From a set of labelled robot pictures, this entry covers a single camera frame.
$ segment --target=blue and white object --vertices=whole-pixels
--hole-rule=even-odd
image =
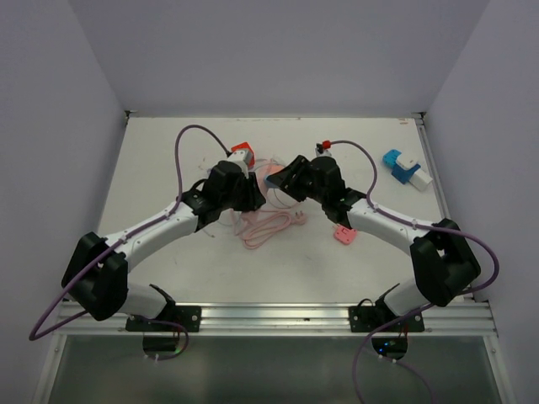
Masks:
[[[392,176],[400,183],[410,182],[419,191],[425,191],[432,182],[430,175],[421,169],[418,159],[410,153],[392,149],[382,160],[392,169]]]

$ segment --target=metal frame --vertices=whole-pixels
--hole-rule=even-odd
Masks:
[[[450,217],[446,198],[441,189],[440,177],[436,170],[424,128],[423,117],[413,114],[419,139],[424,149],[426,162],[434,179],[435,195],[440,211]],[[179,305],[202,307],[200,331],[204,336],[248,336],[248,337],[359,337],[365,333],[352,333],[348,321],[348,307],[356,303],[331,304],[265,304],[265,303],[179,303]],[[77,303],[64,302],[58,321],[79,312]],[[45,360],[34,400],[34,404],[47,403],[51,395],[56,374],[70,335],[97,336],[141,336],[139,332],[126,332],[127,315],[117,314],[103,322],[96,322],[89,316],[82,316],[66,324],[55,332],[51,348]],[[507,369],[499,350],[499,341],[490,306],[470,300],[452,303],[447,307],[433,307],[424,313],[425,332],[415,333],[415,337],[483,337],[485,349],[493,375],[504,404],[516,403]]]

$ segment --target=white wall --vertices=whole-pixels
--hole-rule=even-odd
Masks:
[[[94,228],[123,135],[122,108],[66,1],[0,12],[0,391],[29,402],[48,338],[29,330]]]
[[[539,3],[491,0],[427,131],[452,215],[499,254],[486,295],[521,403],[539,402],[538,114]]]
[[[425,111],[488,0],[70,0],[145,115]]]

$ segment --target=pink plug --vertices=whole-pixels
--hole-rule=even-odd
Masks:
[[[346,246],[351,244],[354,241],[356,236],[357,236],[357,230],[347,229],[346,227],[341,226],[341,225],[337,227],[334,233],[334,237]]]

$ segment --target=white table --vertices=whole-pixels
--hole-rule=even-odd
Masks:
[[[290,162],[298,154],[314,158],[315,143],[329,139],[357,141],[379,168],[374,199],[404,214],[439,221],[432,185],[419,192],[400,184],[383,166],[390,149],[410,151],[428,171],[414,120],[343,118],[132,118],[99,227],[99,235],[124,229],[153,215],[177,192],[173,145],[179,130],[200,124],[215,131],[230,147],[248,141],[257,159]],[[366,191],[372,180],[369,162],[352,146],[332,148],[348,186]],[[180,143],[184,186],[205,176],[223,158],[221,148],[200,130]],[[334,240],[334,225],[319,204],[300,208],[304,226],[291,226],[256,250],[247,250],[229,227],[214,223],[172,242],[142,262],[130,280],[157,284],[183,302],[351,302],[377,298],[412,276],[410,259],[395,247],[365,233],[345,246]]]

